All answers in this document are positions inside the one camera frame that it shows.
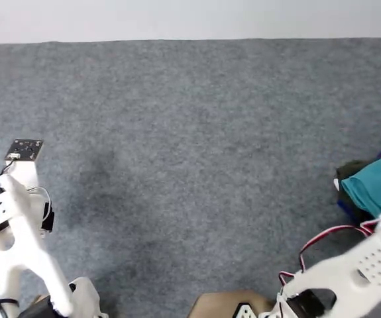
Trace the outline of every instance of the gray carpet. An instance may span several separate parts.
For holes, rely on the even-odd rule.
[[[203,292],[274,298],[300,246],[348,223],[334,169],[381,149],[381,40],[0,45],[0,168],[17,137],[46,141],[49,249],[112,317],[185,317]],[[44,286],[24,279],[26,306]]]

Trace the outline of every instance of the wire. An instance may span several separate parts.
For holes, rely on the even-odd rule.
[[[6,172],[6,170],[8,170],[12,165],[13,165],[13,163],[15,162],[15,160],[17,160],[17,159],[12,159],[11,160],[11,162],[9,162],[5,167],[3,167],[3,169],[2,169],[2,171],[0,171],[0,176],[2,175],[2,174],[4,174],[5,172]]]
[[[45,222],[45,220],[49,217],[50,210],[52,208],[52,200],[50,198],[49,191],[47,191],[47,189],[45,187],[32,187],[30,189],[27,189],[28,192],[32,192],[34,190],[42,190],[46,194],[47,200],[49,201],[47,213],[46,213],[46,215],[43,216],[43,220],[42,220],[42,222]]]
[[[280,273],[278,273],[278,279],[282,283],[282,286],[285,286],[286,281],[284,280],[283,276],[293,278],[293,277],[295,277],[295,274],[285,272],[285,271],[281,271]]]
[[[314,245],[315,243],[319,242],[320,240],[324,239],[327,235],[330,235],[331,233],[339,232],[341,230],[345,229],[352,229],[356,230],[358,232],[361,232],[365,237],[368,237],[372,234],[372,232],[362,229],[359,227],[354,227],[352,225],[339,225],[336,227],[331,227],[330,229],[324,230],[323,232],[319,233],[318,235],[315,235],[311,240],[306,242],[306,244],[301,248],[299,252],[299,263],[301,265],[302,272],[306,271],[305,261],[303,260],[303,252],[307,250],[311,245]]]

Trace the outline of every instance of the red wire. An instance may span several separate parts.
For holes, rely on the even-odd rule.
[[[358,232],[361,232],[364,236],[368,237],[372,234],[372,231],[370,229],[364,228],[364,227],[354,227],[352,225],[339,225],[337,227],[331,227],[330,229],[324,230],[323,232],[319,233],[315,237],[313,237],[311,240],[309,240],[300,250],[299,252],[299,263],[301,265],[302,272],[306,271],[305,262],[303,261],[303,255],[302,253],[312,246],[313,244],[317,243],[318,241],[324,239],[327,235],[330,235],[331,233],[339,232],[341,230],[345,229],[353,229]]]

